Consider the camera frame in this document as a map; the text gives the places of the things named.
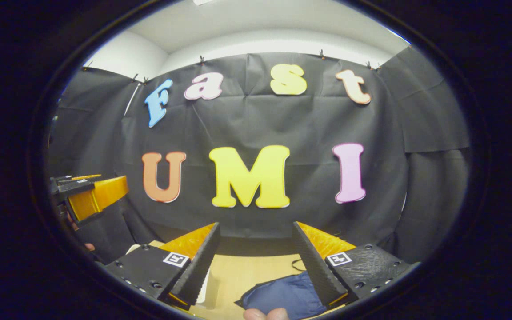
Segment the white ceiling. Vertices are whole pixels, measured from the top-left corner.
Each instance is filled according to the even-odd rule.
[[[129,30],[167,53],[238,32],[291,29],[342,36],[395,55],[406,42],[376,21],[334,0],[181,0]]]

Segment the black backdrop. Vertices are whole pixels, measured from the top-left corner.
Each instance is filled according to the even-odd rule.
[[[418,286],[366,318],[512,318],[512,1],[371,2],[463,69],[484,111],[494,156],[488,197],[471,232],[448,247],[441,264],[433,264],[440,267]],[[34,214],[24,170],[28,124],[53,71],[103,25],[139,4],[0,4],[0,318],[148,317],[136,302],[82,272],[71,259],[75,251],[55,241]]]
[[[279,96],[272,91],[270,69],[280,63],[303,68],[305,93]],[[356,104],[348,97],[335,77],[345,69],[364,79],[370,103]],[[208,72],[224,76],[222,94],[213,100],[185,99],[191,80]],[[167,79],[173,81],[167,114],[149,128],[144,101]],[[128,176],[126,200],[135,211],[126,216],[139,215],[165,241],[214,221],[221,223],[223,237],[267,240],[223,246],[233,254],[286,253],[289,241],[276,241],[284,245],[272,246],[274,251],[269,240],[288,239],[291,223],[301,221],[350,243],[378,243],[410,263],[420,261],[455,221],[470,174],[470,135],[462,106],[437,69],[411,47],[378,70],[312,55],[262,53],[189,65],[138,86],[121,75],[86,69],[63,93],[57,115],[49,150],[54,176]],[[366,196],[339,204],[340,168],[332,148],[343,143],[364,146]],[[284,173],[290,205],[214,207],[215,164],[209,152],[234,147],[251,168],[260,150],[271,144],[290,149]],[[144,191],[142,155],[175,151],[187,154],[179,198],[155,202]],[[165,188],[167,182],[168,163],[162,160],[158,185]],[[85,239],[104,243],[99,230],[124,229],[107,219],[112,218],[83,227]],[[128,247],[122,237],[108,241],[113,248]]]

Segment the white wall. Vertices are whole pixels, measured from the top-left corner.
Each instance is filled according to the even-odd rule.
[[[168,55],[153,42],[131,32],[124,31],[102,45],[84,64],[92,62],[92,68],[104,69],[143,81],[159,75]]]
[[[220,36],[203,42],[189,45],[169,55],[165,63],[158,69],[158,75],[199,63],[199,56],[205,60],[219,57],[260,52],[298,52],[335,57],[378,67],[393,57],[390,53],[357,40],[344,38],[339,35],[325,34],[307,30],[259,30],[239,32]]]

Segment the navy fabric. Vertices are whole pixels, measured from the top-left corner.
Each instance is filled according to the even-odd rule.
[[[315,293],[307,271],[258,284],[236,303],[244,309],[257,308],[264,314],[275,308],[285,308],[290,320],[308,318],[327,311]]]

